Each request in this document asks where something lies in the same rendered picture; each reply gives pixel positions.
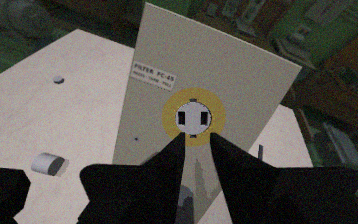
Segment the dark grey flat bar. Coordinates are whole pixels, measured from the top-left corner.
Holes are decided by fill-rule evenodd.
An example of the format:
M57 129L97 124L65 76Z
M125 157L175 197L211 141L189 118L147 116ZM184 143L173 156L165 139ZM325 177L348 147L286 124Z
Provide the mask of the dark grey flat bar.
M258 154L258 159L263 161L263 146L261 144L259 144L259 154Z

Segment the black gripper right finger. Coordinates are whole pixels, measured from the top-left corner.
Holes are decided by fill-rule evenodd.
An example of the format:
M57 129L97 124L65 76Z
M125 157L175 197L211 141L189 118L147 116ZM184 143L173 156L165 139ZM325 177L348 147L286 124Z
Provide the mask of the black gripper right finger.
M270 224L285 192L358 191L350 167L276 168L215 132L210 146L232 224Z

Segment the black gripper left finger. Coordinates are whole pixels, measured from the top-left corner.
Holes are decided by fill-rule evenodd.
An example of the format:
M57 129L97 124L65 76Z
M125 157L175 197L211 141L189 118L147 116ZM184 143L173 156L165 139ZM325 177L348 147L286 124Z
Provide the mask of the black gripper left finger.
M79 173L89 201L93 197L146 200L156 224L175 224L185 161L185 132L141 165L90 164Z

